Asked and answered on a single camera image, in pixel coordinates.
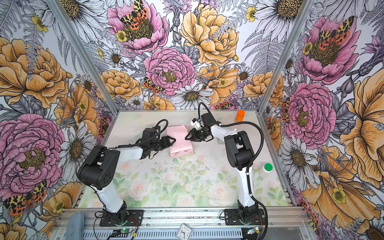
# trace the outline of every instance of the black mounting plate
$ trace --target black mounting plate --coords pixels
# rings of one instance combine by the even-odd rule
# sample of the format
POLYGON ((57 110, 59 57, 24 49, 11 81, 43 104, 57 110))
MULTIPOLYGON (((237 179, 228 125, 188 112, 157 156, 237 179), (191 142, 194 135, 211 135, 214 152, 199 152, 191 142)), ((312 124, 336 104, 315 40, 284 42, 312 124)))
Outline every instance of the black mounting plate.
POLYGON ((227 226, 233 226, 233 225, 261 225, 260 219, 262 220, 263 225, 265 225, 265 214, 263 209, 259 209, 259 214, 257 217, 260 219, 253 217, 248 222, 243 223, 240 221, 240 216, 237 212, 237 209, 224 209, 224 217, 225 217, 225 224, 227 226))
MULTIPOLYGON (((127 210, 128 216, 133 218, 136 221, 137 226, 141 226, 141 221, 143 219, 143 213, 144 213, 144 210, 127 210)), ((109 219, 108 216, 103 215, 101 217, 101 220, 100 220, 100 226, 101 227, 115 227, 116 224, 111 222, 111 220, 109 219)), ((128 219, 128 221, 124 225, 121 225, 121 226, 122 227, 135 227, 136 224, 132 220, 128 219)))

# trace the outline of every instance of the floral table mat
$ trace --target floral table mat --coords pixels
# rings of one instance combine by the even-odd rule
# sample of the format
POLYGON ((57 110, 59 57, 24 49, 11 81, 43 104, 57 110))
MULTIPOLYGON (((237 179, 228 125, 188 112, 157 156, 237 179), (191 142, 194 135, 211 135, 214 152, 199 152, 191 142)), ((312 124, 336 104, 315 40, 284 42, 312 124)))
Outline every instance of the floral table mat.
MULTIPOLYGON (((168 119, 170 126, 180 125, 185 119, 184 124, 187 126, 187 120, 192 120, 196 112, 183 112, 183 114, 157 112, 157 116, 154 114, 152 112, 151 117, 148 118, 147 114, 143 112, 120 113, 106 145, 110 147, 115 146, 115 143, 125 144, 119 140, 119 136, 122 135, 125 139, 130 138, 128 143, 136 141, 137 134, 142 132, 143 126, 154 126, 157 119, 168 119), (175 119, 172 117, 173 114, 177 114, 178 124, 170 120, 175 119), (124 130, 127 128, 127 119, 129 119, 130 133, 124 130)), ((232 119, 235 115, 236 112, 214 112, 215 118, 224 123, 229 121, 223 121, 223 119, 232 119)), ((252 112, 247 112, 244 120, 258 124, 252 112)), ((260 142, 257 130, 251 126, 239 126, 237 130, 247 131, 253 148, 257 149, 260 142)), ((113 184, 127 207, 237 206, 238 179, 235 169, 227 160, 223 142, 218 143, 213 140, 204 143, 193 142, 192 145, 193 154, 176 159, 172 159, 169 150, 165 149, 153 159, 146 158, 118 164, 113 184)), ((252 168, 254 194, 266 206, 286 206, 288 203, 275 169, 265 179, 258 176, 258 169, 267 162, 273 164, 266 144, 264 144, 264 148, 252 168)), ((102 206, 93 190, 87 187, 78 207, 98 208, 102 206)))

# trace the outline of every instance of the orange cap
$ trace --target orange cap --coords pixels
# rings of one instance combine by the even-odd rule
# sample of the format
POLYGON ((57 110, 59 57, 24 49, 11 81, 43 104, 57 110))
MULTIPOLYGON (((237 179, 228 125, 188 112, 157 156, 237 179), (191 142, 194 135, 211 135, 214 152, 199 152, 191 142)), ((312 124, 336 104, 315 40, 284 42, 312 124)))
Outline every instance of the orange cap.
POLYGON ((237 111, 236 122, 242 122, 244 115, 245 115, 245 112, 243 110, 237 111))

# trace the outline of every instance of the pink napkin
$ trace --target pink napkin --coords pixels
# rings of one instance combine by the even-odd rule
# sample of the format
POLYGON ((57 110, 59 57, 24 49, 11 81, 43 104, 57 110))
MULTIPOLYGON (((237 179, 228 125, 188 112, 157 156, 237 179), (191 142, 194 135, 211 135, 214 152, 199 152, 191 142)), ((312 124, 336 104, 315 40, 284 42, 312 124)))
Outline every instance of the pink napkin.
POLYGON ((167 127, 166 131, 168 136, 176 139, 176 142, 169 147, 170 156, 172 158, 177 158, 193 153, 191 141, 185 139, 186 135, 188 135, 188 131, 184 125, 167 127))

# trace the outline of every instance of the alarm clock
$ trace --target alarm clock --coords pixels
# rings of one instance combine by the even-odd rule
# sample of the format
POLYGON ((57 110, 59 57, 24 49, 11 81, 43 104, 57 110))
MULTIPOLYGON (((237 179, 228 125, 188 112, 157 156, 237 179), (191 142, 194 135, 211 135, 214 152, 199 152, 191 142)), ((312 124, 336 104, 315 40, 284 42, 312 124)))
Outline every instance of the alarm clock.
POLYGON ((176 237, 180 240, 189 240, 192 235, 192 229, 185 224, 182 224, 177 231, 176 237))

